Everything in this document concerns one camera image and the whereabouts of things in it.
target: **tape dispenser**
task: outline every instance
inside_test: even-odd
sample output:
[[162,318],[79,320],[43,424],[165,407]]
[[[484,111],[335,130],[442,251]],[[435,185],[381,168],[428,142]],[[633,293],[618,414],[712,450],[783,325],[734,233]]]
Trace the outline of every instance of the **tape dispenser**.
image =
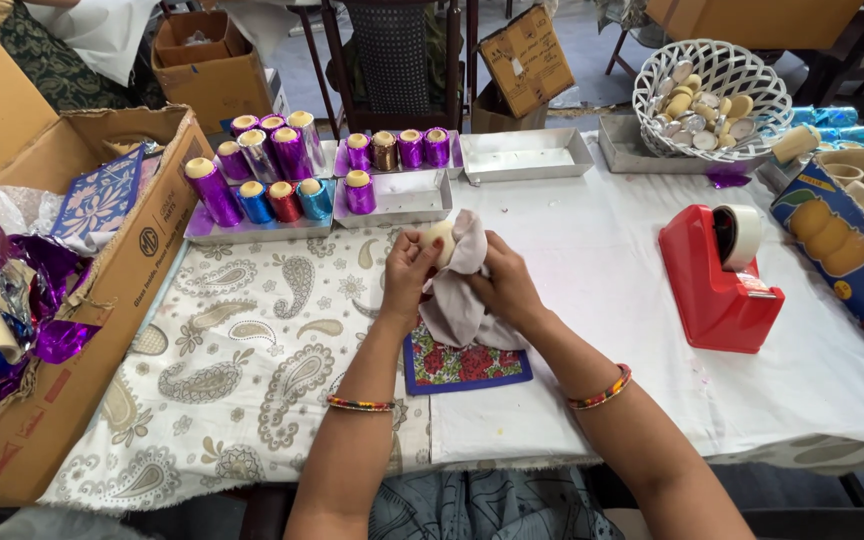
[[691,204],[658,232],[688,344],[754,354],[786,295],[759,279],[759,213],[741,204]]

